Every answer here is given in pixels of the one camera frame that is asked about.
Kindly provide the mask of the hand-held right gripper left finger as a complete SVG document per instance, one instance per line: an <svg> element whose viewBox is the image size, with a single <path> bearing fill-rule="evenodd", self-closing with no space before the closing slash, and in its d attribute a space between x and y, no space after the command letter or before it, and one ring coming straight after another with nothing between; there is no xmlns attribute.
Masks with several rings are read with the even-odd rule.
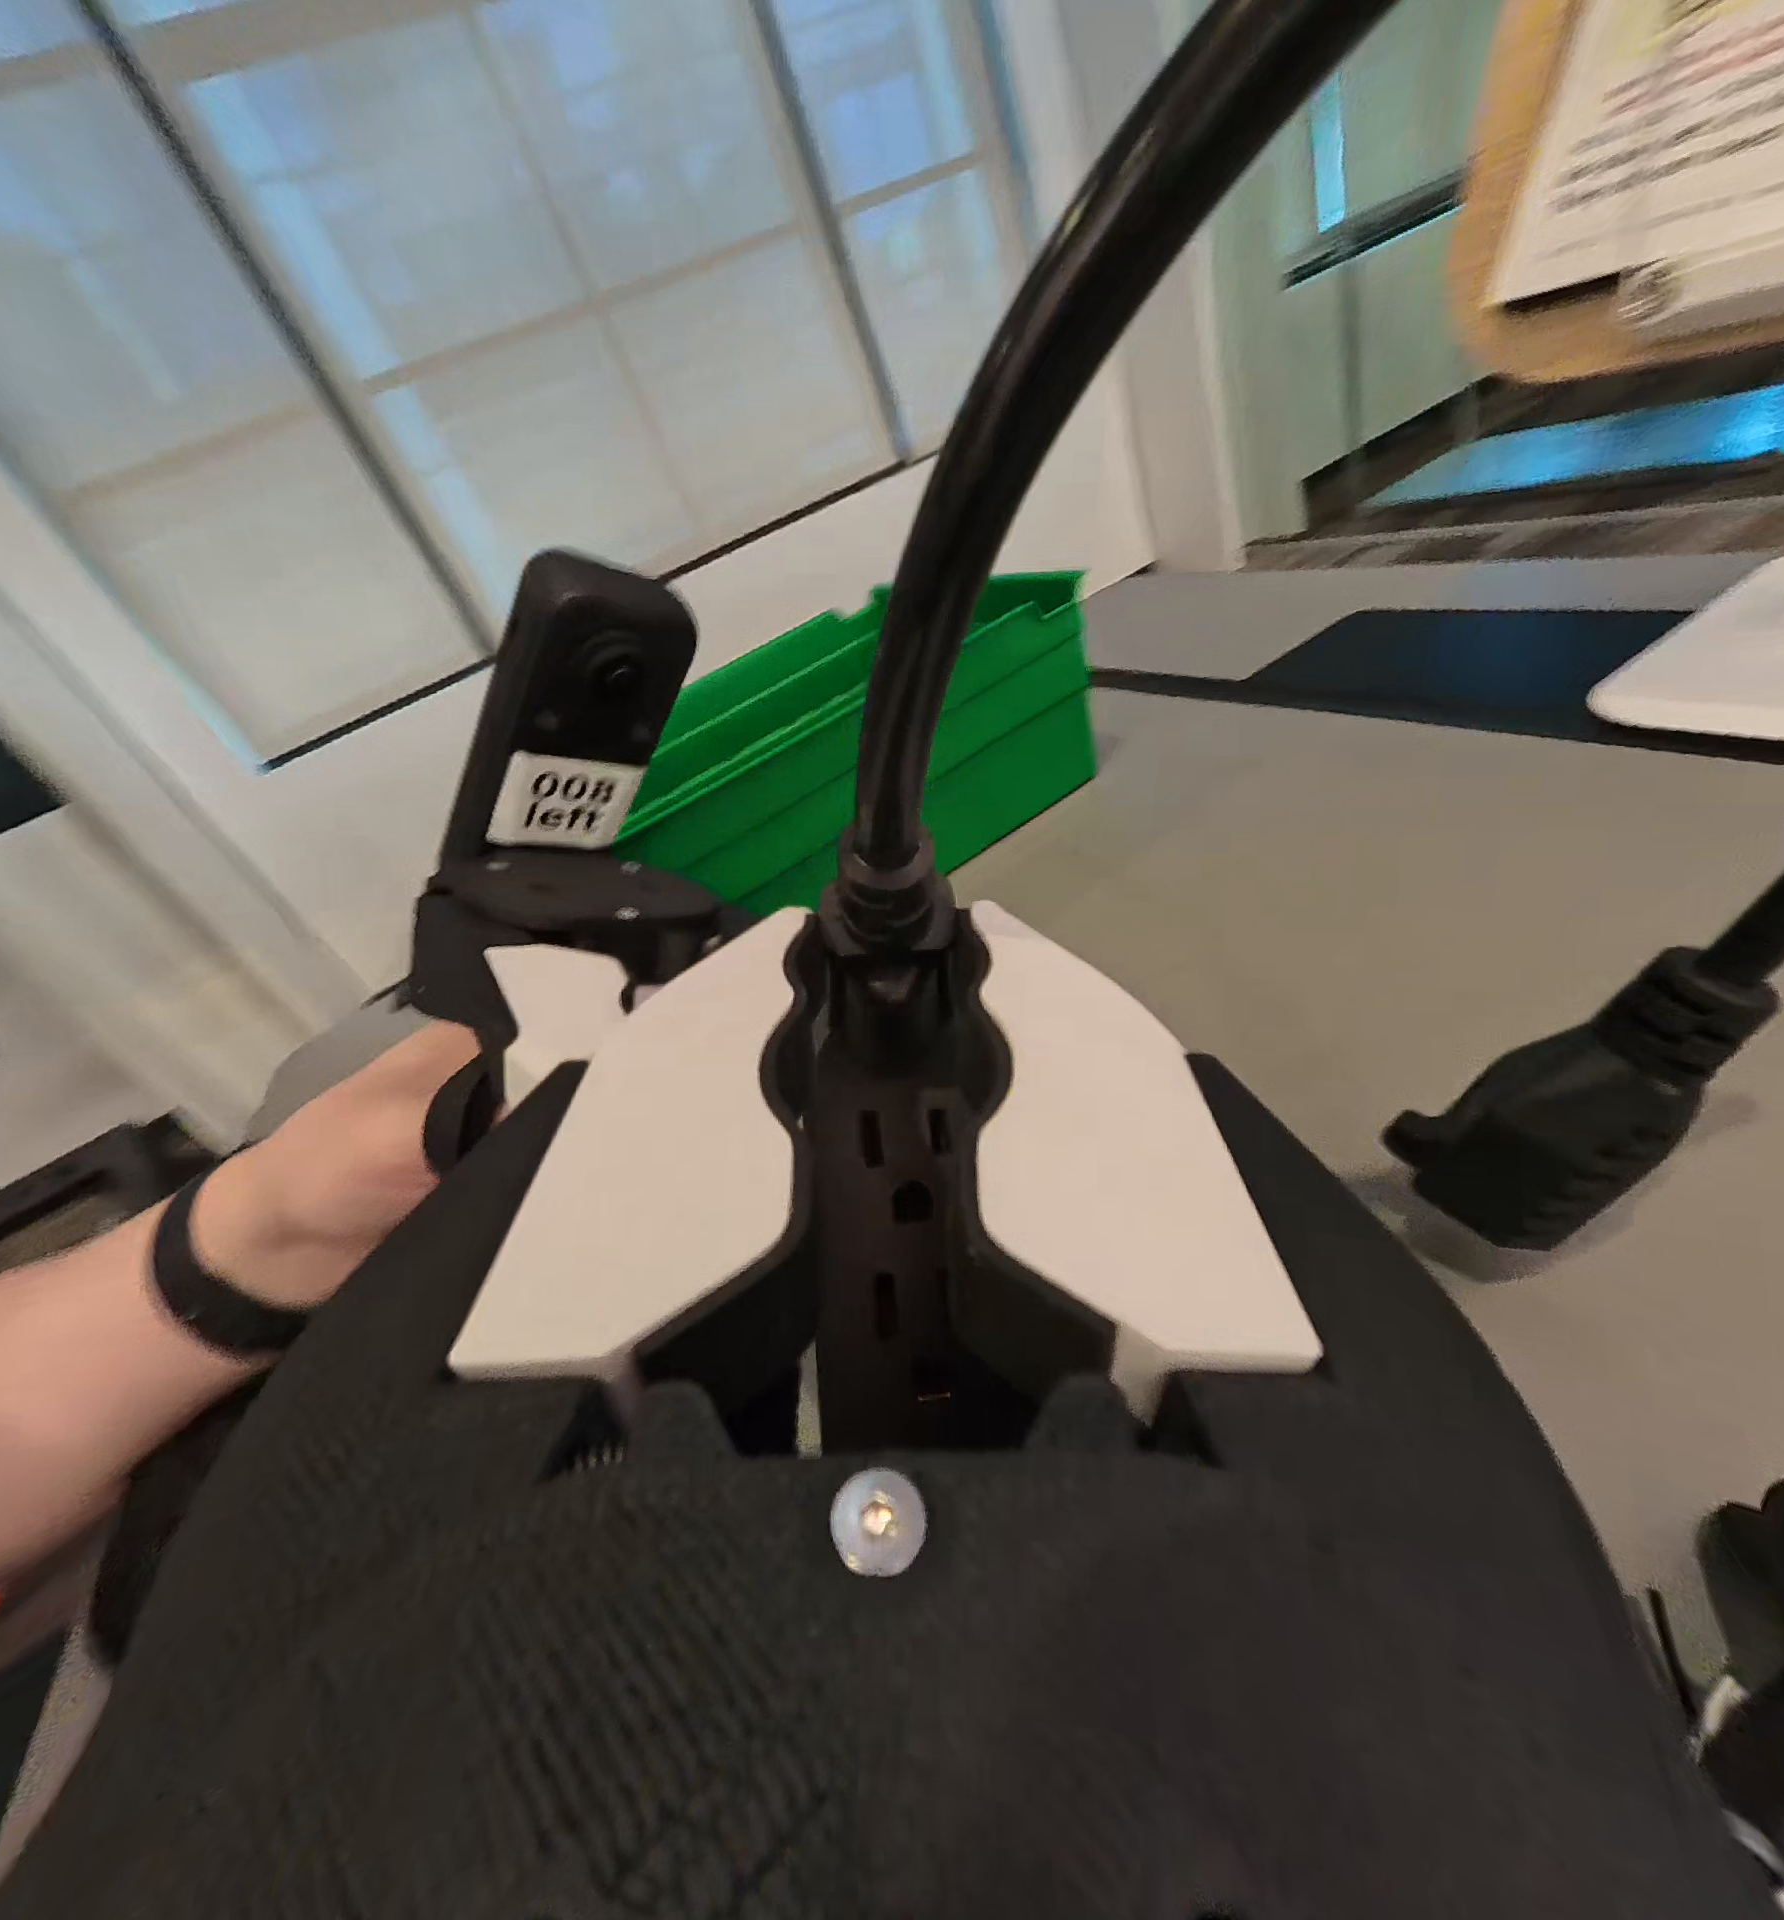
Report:
<svg viewBox="0 0 1784 1920"><path fill-rule="evenodd" d="M786 1096L811 990L786 907L640 1004L569 1099L449 1366L767 1395L816 1326L809 1142Z"/></svg>

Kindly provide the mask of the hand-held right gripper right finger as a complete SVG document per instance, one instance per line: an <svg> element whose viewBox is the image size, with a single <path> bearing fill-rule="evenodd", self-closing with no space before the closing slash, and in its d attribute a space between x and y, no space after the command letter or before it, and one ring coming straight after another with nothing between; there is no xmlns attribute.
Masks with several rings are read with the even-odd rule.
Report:
<svg viewBox="0 0 1784 1920"><path fill-rule="evenodd" d="M1122 984L981 901L981 1007L1010 1084L975 1147L979 1223L1106 1323L1129 1404L1184 1373L1309 1375L1323 1342L1176 1033Z"/></svg>

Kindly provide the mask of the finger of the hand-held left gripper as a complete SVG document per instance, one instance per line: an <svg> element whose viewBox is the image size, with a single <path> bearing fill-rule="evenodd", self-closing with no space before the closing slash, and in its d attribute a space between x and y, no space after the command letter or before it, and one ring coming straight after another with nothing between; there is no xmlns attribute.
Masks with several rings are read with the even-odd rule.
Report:
<svg viewBox="0 0 1784 1920"><path fill-rule="evenodd" d="M495 1112L511 1114L560 1067L586 1064L629 1014L634 981L610 954L564 945L485 952L494 1014L481 1033Z"/></svg>

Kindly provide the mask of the black power strip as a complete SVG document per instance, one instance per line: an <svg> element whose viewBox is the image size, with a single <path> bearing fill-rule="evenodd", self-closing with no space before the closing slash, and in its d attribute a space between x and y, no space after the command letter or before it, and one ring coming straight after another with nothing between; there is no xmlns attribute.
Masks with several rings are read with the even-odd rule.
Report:
<svg viewBox="0 0 1784 1920"><path fill-rule="evenodd" d="M964 1118L963 1096L929 1069L874 1069L834 1038L819 1048L809 1130L825 1453L959 1449L997 1431L997 1391L953 1317Z"/></svg>

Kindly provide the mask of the person's left forearm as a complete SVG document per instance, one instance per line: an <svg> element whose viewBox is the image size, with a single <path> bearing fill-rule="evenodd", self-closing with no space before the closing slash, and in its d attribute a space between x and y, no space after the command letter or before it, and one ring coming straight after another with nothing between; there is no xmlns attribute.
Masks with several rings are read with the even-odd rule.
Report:
<svg viewBox="0 0 1784 1920"><path fill-rule="evenodd" d="M0 1586L83 1533L162 1441L263 1369L150 1281L161 1210L0 1272Z"/></svg>

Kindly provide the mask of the person's left hand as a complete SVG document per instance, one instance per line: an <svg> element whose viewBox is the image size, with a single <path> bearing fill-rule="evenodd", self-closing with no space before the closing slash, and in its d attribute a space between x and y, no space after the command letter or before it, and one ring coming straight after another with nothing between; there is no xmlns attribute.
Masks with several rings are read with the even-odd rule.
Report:
<svg viewBox="0 0 1784 1920"><path fill-rule="evenodd" d="M426 1116L478 1058L467 1028L427 1024L205 1175L189 1213L200 1263L268 1307L328 1303L435 1189Z"/></svg>

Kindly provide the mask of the green plastic bin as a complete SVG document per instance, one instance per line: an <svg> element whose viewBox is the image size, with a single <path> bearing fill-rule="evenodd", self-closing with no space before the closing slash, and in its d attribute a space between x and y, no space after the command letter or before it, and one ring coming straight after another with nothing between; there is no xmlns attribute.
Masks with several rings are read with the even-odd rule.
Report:
<svg viewBox="0 0 1784 1920"><path fill-rule="evenodd" d="M983 587L936 731L924 819L954 874L1099 775L1083 576ZM888 587L687 685L618 854L766 918L816 909L856 818L866 689Z"/></svg>

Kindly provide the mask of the black wristband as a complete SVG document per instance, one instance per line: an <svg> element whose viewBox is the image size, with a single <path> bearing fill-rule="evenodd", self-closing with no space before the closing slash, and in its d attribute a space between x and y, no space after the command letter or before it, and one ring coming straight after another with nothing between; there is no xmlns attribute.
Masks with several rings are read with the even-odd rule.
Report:
<svg viewBox="0 0 1784 1920"><path fill-rule="evenodd" d="M158 1213L148 1284L162 1315L212 1357L266 1362L316 1315L298 1293L298 1249L275 1232L257 1171L235 1154Z"/></svg>

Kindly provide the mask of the large window with blind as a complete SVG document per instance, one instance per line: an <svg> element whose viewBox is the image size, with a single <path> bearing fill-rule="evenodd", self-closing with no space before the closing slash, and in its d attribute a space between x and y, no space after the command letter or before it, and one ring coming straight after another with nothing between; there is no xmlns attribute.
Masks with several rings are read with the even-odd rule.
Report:
<svg viewBox="0 0 1784 1920"><path fill-rule="evenodd" d="M282 764L934 452L1026 211L997 3L0 1L0 461Z"/></svg>

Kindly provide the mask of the tall glass window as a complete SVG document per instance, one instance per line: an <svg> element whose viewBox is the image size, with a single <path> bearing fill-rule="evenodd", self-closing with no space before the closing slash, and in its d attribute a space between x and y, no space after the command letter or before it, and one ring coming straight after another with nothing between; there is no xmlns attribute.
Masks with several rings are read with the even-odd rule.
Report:
<svg viewBox="0 0 1784 1920"><path fill-rule="evenodd" d="M1406 1L1318 83L1206 228L1241 539L1479 378L1447 263L1497 1Z"/></svg>

